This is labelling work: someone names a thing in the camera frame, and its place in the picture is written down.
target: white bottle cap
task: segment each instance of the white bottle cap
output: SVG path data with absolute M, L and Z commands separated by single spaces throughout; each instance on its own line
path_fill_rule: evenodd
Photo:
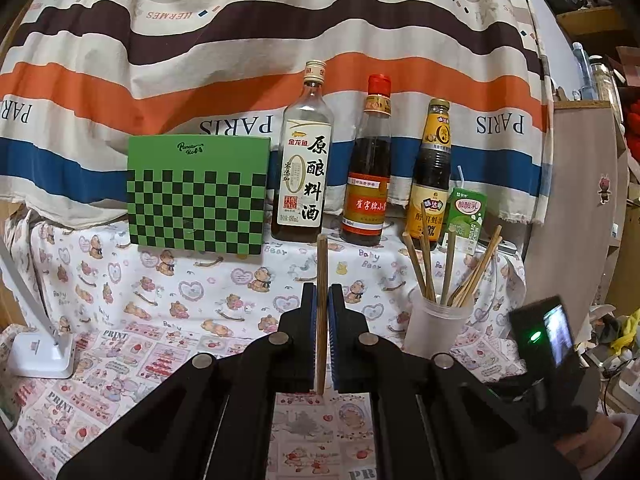
M 305 65 L 305 81 L 324 83 L 324 70 L 326 63 L 317 59 L 307 61 Z

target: dark brown stripe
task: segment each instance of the dark brown stripe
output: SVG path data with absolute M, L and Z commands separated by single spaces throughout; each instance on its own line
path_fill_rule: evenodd
M 103 34 L 120 41 L 134 65 L 153 64 L 188 52 L 198 44 L 215 41 L 277 38 L 309 40 L 345 20 L 365 20 L 377 28 L 432 28 L 454 38 L 480 56 L 501 46 L 519 50 L 530 72 L 542 75 L 538 54 L 522 44 L 519 31 L 505 22 L 485 30 L 471 30 L 451 12 L 429 2 L 406 0 L 395 4 L 378 0 L 337 0 L 324 9 L 303 9 L 279 2 L 242 1 L 226 6 L 207 25 L 181 34 L 145 36 L 130 28 L 129 11 L 111 0 L 90 8 L 74 4 L 68 9 L 47 7 L 36 22 L 23 23 L 13 46 L 24 45 L 32 32 L 54 36 L 66 30 L 75 36 Z

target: translucent cup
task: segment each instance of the translucent cup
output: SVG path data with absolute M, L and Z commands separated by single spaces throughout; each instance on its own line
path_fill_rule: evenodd
M 474 307 L 471 294 L 465 306 L 453 308 L 427 300 L 418 286 L 409 292 L 409 302 L 413 309 L 404 338 L 404 351 L 427 359 L 451 350 Z

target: gold bottle cap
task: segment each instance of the gold bottle cap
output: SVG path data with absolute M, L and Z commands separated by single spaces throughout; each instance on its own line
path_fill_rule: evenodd
M 323 84 L 325 69 L 326 63 L 324 61 L 318 61 L 317 59 L 307 61 L 305 65 L 305 81 Z
M 444 99 L 432 99 L 429 101 L 429 106 L 444 106 L 447 110 L 449 110 L 449 101 Z

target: juice box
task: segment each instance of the juice box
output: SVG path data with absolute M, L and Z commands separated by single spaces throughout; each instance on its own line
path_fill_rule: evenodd
M 449 226 L 455 226 L 456 250 L 471 255 L 476 252 L 485 208 L 486 196 L 482 193 L 461 187 L 453 188 L 449 196 L 446 232 L 449 233 Z

